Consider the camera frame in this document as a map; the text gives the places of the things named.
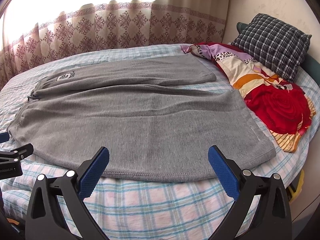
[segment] plaid bed sheet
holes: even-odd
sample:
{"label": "plaid bed sheet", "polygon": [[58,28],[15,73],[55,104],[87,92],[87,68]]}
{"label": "plaid bed sheet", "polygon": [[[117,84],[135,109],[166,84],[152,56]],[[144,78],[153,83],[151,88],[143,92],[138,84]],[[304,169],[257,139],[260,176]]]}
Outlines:
{"label": "plaid bed sheet", "polygon": [[[0,92],[0,132],[6,131],[36,83],[54,72],[108,61],[180,54],[183,52],[177,44],[103,50],[71,56],[19,74],[12,78]],[[198,59],[214,71],[217,81],[178,87],[215,93],[232,89],[227,78],[210,61]],[[296,83],[313,101],[317,115],[313,118],[310,129],[301,139],[294,154],[283,152],[265,125],[252,112],[252,117],[273,141],[277,151],[275,158],[252,171],[258,176],[270,176],[277,172],[281,175],[285,186],[290,184],[305,163],[309,142],[320,123],[319,87],[301,68],[299,68]],[[0,150],[15,147],[17,147],[15,141],[10,139],[9,142],[0,145]],[[22,176],[0,181],[5,211],[16,218],[25,216],[31,190],[38,174],[44,173],[48,177],[56,177],[62,176],[67,171],[50,165],[37,156],[23,160],[21,165]],[[248,228],[258,201],[259,197],[256,196],[239,233]],[[79,235],[63,198],[59,198],[59,202],[71,232]],[[193,240],[209,238],[227,214],[233,199],[225,194],[218,179],[188,183],[154,183],[101,178],[92,196],[86,198],[84,202],[110,239]]]}

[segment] blue gripper pad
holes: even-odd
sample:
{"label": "blue gripper pad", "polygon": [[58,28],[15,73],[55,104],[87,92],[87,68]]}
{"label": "blue gripper pad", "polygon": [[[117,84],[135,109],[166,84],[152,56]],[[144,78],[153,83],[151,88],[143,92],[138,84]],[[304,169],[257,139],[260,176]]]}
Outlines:
{"label": "blue gripper pad", "polygon": [[10,139],[9,133],[7,133],[7,132],[0,133],[0,143],[7,142],[7,141],[9,141],[9,139]]}
{"label": "blue gripper pad", "polygon": [[104,148],[98,153],[94,161],[79,179],[79,199],[90,197],[96,187],[102,173],[109,163],[109,151]]}
{"label": "blue gripper pad", "polygon": [[240,194],[238,179],[213,146],[209,148],[208,160],[226,194],[234,200],[237,200]]}

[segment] curtain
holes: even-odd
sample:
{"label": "curtain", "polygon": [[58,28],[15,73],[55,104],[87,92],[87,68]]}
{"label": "curtain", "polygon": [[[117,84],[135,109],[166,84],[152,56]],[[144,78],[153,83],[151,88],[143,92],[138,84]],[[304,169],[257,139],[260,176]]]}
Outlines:
{"label": "curtain", "polygon": [[229,0],[88,1],[12,0],[0,20],[0,89],[19,73],[79,53],[221,42]]}

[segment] gray sweatpants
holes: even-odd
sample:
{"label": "gray sweatpants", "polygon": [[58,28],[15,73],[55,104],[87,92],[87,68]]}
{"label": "gray sweatpants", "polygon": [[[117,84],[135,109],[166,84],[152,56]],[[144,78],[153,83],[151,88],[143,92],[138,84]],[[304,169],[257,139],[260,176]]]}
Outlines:
{"label": "gray sweatpants", "polygon": [[241,168],[276,155],[238,90],[211,93],[167,87],[215,81],[192,55],[125,60],[44,78],[8,127],[19,145],[76,169],[105,146],[106,177],[192,181],[215,177],[217,145]]}

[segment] bed sheet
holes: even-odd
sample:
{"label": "bed sheet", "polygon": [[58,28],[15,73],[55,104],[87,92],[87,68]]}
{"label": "bed sheet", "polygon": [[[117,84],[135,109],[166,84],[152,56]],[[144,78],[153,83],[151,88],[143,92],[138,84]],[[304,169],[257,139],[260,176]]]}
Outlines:
{"label": "bed sheet", "polygon": [[[180,45],[155,45],[131,49],[113,49],[89,52],[50,62],[13,77],[0,92],[0,132],[6,131],[10,121],[27,100],[36,83],[54,72],[108,61],[142,59],[183,54]],[[231,90],[227,78],[205,59],[198,58],[217,76],[215,82],[178,86],[222,93]],[[287,187],[301,170],[308,153],[309,141],[320,123],[320,89],[314,80],[299,68],[296,83],[313,101],[318,114],[310,129],[299,143],[297,151],[282,151],[266,126],[251,112],[252,117],[273,141],[277,156],[252,169],[258,176],[269,177],[277,172]],[[17,147],[13,139],[1,144],[0,150]],[[12,217],[23,218],[36,177],[62,176],[67,170],[50,165],[37,156],[21,163],[23,175],[0,181],[5,211]],[[250,211],[239,233],[245,231],[254,215],[259,197],[252,202]],[[72,233],[77,235],[73,220],[63,200],[59,198],[62,212]],[[208,239],[233,203],[218,179],[187,183],[159,183],[101,178],[90,198],[84,200],[89,212],[110,239]]]}

